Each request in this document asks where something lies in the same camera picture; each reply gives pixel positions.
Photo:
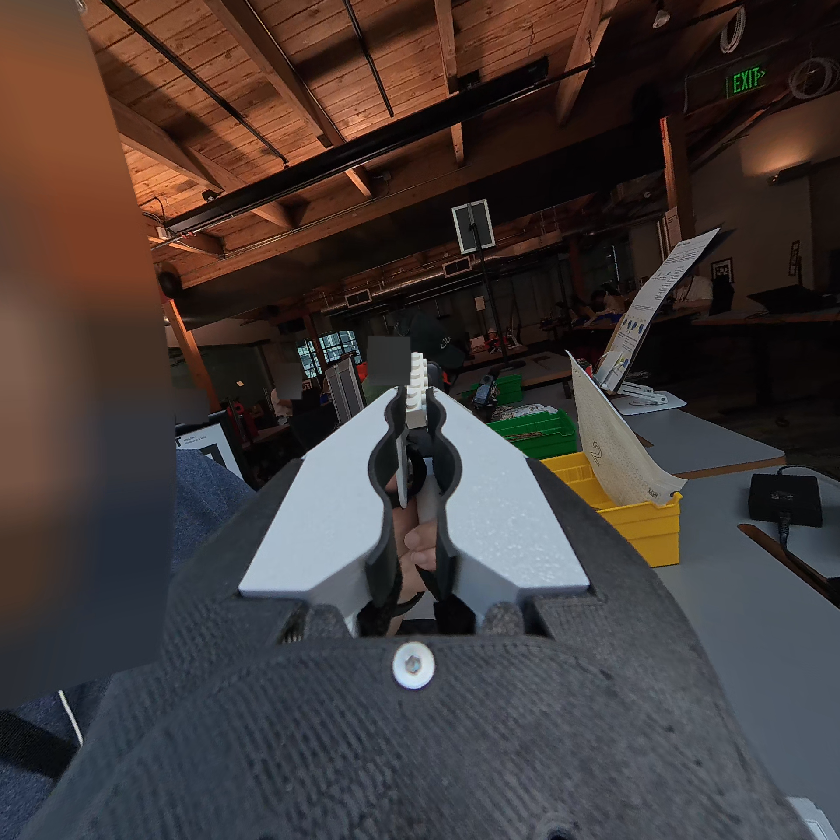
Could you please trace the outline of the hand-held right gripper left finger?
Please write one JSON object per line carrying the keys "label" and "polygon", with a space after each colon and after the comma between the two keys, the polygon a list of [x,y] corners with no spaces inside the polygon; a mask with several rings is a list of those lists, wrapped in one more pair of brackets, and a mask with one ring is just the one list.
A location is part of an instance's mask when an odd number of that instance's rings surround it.
{"label": "hand-held right gripper left finger", "polygon": [[409,499],[406,386],[389,389],[303,458],[238,593],[332,606],[384,632],[403,588],[393,508]]}

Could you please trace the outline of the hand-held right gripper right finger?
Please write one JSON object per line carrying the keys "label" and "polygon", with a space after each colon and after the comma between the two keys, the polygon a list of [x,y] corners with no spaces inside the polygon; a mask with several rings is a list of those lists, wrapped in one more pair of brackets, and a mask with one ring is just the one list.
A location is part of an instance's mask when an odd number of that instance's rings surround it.
{"label": "hand-held right gripper right finger", "polygon": [[500,603],[587,593],[535,462],[437,388],[426,409],[438,500],[436,571],[425,585],[437,631],[472,634]]}

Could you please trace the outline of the white lego brick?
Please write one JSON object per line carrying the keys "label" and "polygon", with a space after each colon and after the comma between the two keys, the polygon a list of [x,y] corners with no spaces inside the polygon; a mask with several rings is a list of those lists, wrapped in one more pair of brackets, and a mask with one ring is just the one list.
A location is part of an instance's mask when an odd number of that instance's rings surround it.
{"label": "white lego brick", "polygon": [[406,427],[410,430],[427,425],[426,393],[429,387],[428,364],[425,357],[412,352],[412,368],[406,386]]}

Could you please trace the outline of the person's left hand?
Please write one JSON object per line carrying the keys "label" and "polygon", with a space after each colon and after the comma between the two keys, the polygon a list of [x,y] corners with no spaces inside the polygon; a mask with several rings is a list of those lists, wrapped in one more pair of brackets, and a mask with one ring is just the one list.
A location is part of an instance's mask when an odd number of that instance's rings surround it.
{"label": "person's left hand", "polygon": [[421,571],[436,571],[437,521],[420,522],[416,506],[392,510],[397,559],[402,570],[402,590],[398,604],[411,601],[427,590]]}

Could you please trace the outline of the green plastic bin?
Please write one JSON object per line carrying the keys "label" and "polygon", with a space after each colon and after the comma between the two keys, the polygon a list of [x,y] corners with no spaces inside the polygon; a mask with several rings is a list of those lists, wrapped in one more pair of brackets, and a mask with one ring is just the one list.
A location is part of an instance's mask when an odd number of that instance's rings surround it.
{"label": "green plastic bin", "polygon": [[488,427],[531,459],[546,460],[579,450],[577,427],[560,409],[491,422]]}
{"label": "green plastic bin", "polygon": [[464,404],[472,404],[476,400],[478,391],[484,395],[479,404],[519,403],[522,400],[522,377],[519,374],[509,374],[493,378],[486,374],[477,383],[468,386],[458,399]]}

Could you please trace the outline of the person's blue shirt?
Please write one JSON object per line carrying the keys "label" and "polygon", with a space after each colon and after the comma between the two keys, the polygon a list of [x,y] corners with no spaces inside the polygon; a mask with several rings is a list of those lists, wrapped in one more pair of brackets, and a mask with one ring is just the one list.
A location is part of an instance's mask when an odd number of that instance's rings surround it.
{"label": "person's blue shirt", "polygon": [[[233,517],[255,492],[193,450],[176,453],[171,572]],[[1,838],[18,838],[54,790],[96,717],[110,678],[2,710]]]}

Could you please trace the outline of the yellow plastic bin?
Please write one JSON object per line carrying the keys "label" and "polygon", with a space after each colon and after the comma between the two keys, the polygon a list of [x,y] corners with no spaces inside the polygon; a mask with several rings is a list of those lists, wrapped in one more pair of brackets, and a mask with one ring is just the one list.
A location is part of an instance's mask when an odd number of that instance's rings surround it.
{"label": "yellow plastic bin", "polygon": [[679,492],[661,507],[651,501],[619,507],[607,496],[583,453],[546,458],[542,464],[597,510],[650,567],[679,564]]}

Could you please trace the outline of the white marker tag sign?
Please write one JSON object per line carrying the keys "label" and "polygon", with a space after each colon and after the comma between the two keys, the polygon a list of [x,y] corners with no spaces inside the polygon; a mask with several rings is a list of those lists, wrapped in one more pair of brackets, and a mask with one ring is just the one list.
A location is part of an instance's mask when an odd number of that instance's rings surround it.
{"label": "white marker tag sign", "polygon": [[175,445],[179,449],[196,451],[203,457],[225,467],[236,477],[245,480],[237,452],[221,423],[211,423],[197,428],[177,427]]}

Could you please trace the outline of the grey framed panel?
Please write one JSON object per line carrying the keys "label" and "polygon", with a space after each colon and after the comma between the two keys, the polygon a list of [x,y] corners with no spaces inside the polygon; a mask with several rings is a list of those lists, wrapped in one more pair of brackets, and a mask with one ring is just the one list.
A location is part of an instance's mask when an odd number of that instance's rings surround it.
{"label": "grey framed panel", "polygon": [[346,353],[328,365],[324,372],[324,381],[329,387],[339,425],[347,424],[365,409],[365,398],[354,353]]}

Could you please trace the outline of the white sheet stand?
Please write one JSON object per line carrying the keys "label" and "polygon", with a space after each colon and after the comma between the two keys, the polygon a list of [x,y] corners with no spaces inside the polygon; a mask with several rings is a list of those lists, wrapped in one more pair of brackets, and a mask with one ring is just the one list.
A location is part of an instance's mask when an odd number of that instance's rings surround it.
{"label": "white sheet stand", "polygon": [[603,354],[592,378],[624,417],[680,409],[686,401],[668,392],[628,380],[630,359],[618,350]]}

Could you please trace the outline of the black adapter box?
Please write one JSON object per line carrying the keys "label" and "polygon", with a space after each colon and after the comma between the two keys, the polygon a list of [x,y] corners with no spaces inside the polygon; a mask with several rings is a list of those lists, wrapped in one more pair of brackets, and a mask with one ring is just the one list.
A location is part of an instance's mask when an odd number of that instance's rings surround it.
{"label": "black adapter box", "polygon": [[823,526],[823,505],[817,478],[786,472],[753,474],[748,512],[751,520],[759,522],[819,529]]}

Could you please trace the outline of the printed instruction sheet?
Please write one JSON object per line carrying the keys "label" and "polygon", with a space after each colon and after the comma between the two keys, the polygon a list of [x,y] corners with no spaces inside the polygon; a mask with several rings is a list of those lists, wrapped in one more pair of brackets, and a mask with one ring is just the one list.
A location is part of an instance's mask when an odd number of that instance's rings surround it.
{"label": "printed instruction sheet", "polygon": [[704,234],[678,242],[642,286],[630,308],[617,323],[595,369],[594,378],[603,390],[618,391],[668,294],[726,236],[720,227],[714,227]]}

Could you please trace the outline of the white light panel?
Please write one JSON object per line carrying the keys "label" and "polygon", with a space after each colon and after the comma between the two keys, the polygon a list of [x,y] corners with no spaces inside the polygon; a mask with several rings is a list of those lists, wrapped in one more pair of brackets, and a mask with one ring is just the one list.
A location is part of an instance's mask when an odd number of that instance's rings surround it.
{"label": "white light panel", "polygon": [[451,208],[451,214],[462,256],[477,254],[497,246],[486,199],[454,206]]}

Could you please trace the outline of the black ceiling heater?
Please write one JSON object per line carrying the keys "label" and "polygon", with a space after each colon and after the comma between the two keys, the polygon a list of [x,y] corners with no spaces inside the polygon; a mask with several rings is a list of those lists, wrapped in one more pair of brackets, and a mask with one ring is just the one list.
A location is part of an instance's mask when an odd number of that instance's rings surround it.
{"label": "black ceiling heater", "polygon": [[549,81],[550,59],[542,56],[493,80],[439,101],[379,129],[321,152],[276,174],[239,187],[200,208],[173,218],[166,230],[183,238],[226,223],[336,175],[398,151],[485,113],[527,97]]}

